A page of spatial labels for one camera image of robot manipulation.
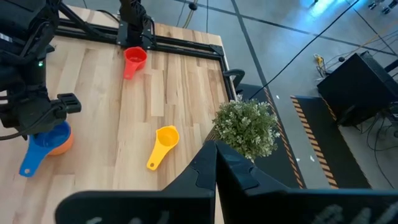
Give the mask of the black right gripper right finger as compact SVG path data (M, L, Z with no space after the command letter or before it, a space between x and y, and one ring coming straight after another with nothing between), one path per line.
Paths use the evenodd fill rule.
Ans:
M225 223L397 223L397 192L293 189L217 141L216 183Z

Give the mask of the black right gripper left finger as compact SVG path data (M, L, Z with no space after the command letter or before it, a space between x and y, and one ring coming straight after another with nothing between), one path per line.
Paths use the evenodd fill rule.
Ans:
M162 190L82 191L63 199L56 223L213 223L217 148L206 142Z

